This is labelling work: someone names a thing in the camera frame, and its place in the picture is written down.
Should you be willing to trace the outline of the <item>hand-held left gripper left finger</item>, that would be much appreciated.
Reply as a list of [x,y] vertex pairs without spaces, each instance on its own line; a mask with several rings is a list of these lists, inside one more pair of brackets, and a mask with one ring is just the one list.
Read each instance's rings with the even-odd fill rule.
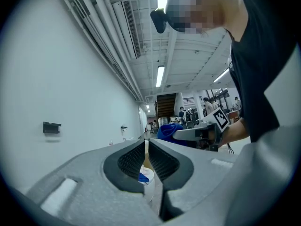
[[138,181],[144,159],[144,140],[84,152],[26,195],[52,226],[160,226]]

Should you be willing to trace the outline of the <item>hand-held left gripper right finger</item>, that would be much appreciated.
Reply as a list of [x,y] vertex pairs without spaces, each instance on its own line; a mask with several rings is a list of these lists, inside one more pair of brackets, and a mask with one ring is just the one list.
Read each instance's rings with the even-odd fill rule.
[[237,155],[149,140],[149,161],[163,185],[159,216],[168,221],[201,203],[221,183]]

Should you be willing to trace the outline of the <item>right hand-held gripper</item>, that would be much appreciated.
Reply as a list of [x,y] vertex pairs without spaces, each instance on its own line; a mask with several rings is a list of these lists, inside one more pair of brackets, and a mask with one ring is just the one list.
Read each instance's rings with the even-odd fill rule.
[[197,141],[196,147],[202,150],[218,151],[225,129],[230,122],[222,111],[217,108],[203,119],[197,120],[195,128],[178,130],[173,138],[185,141]]

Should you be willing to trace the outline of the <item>blue cleaning cloth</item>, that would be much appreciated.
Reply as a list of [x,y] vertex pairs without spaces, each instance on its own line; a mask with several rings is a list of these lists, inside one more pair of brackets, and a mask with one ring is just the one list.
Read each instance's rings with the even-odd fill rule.
[[158,129],[157,137],[158,139],[170,143],[187,146],[187,142],[185,140],[177,140],[173,138],[173,134],[178,130],[183,130],[183,126],[178,123],[162,125]]

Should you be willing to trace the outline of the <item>person's right forearm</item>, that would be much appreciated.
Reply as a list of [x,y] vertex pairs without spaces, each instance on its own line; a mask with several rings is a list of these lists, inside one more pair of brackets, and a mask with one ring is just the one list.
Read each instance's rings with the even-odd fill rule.
[[249,136],[250,134],[246,126],[246,121],[244,118],[240,118],[238,121],[231,124],[224,130],[222,134],[222,140],[219,143],[218,147],[245,139]]

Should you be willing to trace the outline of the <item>dark wooden staircase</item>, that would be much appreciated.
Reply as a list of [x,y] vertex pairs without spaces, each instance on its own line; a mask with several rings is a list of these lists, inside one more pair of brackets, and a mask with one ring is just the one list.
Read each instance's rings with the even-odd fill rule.
[[171,117],[174,115],[176,94],[165,94],[157,96],[157,115],[158,118]]

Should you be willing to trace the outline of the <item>person in black shirt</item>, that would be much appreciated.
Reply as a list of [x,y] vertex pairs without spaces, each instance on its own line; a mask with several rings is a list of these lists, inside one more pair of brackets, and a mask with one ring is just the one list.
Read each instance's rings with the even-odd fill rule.
[[230,72],[242,102],[251,142],[279,127],[264,91],[291,56],[300,32],[299,0],[243,0],[248,22],[240,41],[231,41]]

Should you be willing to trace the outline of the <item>white ceiling air conditioner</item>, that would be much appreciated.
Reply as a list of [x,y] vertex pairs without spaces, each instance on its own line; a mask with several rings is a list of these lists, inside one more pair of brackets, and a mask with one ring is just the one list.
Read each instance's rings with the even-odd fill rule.
[[124,39],[130,59],[138,59],[141,56],[140,43],[133,14],[132,3],[123,0],[112,5],[121,33]]

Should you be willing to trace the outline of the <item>white ceiling pipes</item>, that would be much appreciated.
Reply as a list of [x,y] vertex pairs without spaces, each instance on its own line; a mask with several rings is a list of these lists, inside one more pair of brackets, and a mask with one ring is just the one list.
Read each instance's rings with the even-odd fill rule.
[[110,0],[64,0],[83,33],[113,71],[121,83],[129,90],[137,102],[144,102],[131,68],[122,33]]

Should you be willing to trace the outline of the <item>black wall shelf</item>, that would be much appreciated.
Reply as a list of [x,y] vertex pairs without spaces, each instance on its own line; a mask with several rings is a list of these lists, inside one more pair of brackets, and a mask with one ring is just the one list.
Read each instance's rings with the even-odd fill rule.
[[44,134],[59,134],[60,127],[61,127],[61,124],[49,123],[49,122],[44,121],[43,122],[43,133]]

